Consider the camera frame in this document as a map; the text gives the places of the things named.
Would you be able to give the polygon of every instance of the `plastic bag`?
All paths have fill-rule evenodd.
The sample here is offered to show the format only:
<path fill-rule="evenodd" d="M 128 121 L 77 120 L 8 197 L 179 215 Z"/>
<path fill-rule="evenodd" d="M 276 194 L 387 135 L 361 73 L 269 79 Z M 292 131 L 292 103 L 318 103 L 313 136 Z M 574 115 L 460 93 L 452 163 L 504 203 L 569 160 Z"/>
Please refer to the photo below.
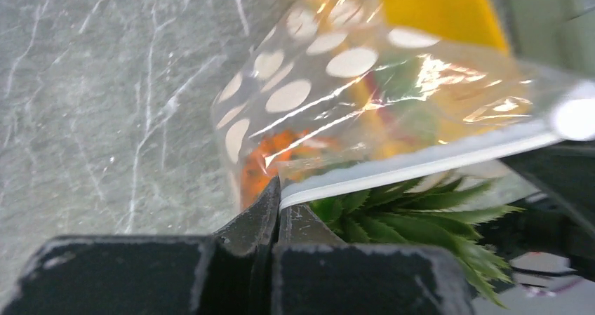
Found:
<path fill-rule="evenodd" d="M 276 175 L 283 208 L 592 139 L 594 102 L 588 80 L 390 28 L 377 0 L 301 0 L 212 118 L 242 208 Z"/>

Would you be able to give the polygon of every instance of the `gray surface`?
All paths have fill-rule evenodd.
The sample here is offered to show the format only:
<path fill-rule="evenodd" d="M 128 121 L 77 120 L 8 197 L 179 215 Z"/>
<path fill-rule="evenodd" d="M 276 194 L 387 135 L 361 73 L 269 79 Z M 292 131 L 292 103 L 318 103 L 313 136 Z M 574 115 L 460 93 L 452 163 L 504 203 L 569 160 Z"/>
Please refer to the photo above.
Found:
<path fill-rule="evenodd" d="M 0 305 L 57 234 L 235 214 L 210 104 L 293 1 L 0 0 Z"/>

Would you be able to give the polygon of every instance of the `yellow object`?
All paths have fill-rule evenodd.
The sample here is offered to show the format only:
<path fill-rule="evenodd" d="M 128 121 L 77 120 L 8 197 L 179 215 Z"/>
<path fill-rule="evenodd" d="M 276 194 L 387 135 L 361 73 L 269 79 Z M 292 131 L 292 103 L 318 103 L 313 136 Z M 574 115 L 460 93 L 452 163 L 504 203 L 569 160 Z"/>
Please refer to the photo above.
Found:
<path fill-rule="evenodd" d="M 391 25 L 406 25 L 445 39 L 509 50 L 489 0 L 382 0 Z"/>

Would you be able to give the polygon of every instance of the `plastic plant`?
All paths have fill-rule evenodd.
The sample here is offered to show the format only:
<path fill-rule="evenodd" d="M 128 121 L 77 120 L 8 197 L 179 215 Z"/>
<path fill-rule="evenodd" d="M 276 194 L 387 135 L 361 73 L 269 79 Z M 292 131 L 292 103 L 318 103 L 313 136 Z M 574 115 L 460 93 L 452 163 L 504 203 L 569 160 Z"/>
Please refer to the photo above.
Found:
<path fill-rule="evenodd" d="M 518 211 L 512 206 L 482 210 L 455 209 L 489 190 L 492 181 L 460 189 L 464 177 L 445 176 L 433 187 L 412 192 L 423 177 L 310 203 L 312 210 L 347 243 L 403 243 L 449 250 L 465 276 L 484 297 L 504 307 L 492 280 L 510 281 L 509 265 L 477 240 L 474 225 Z"/>

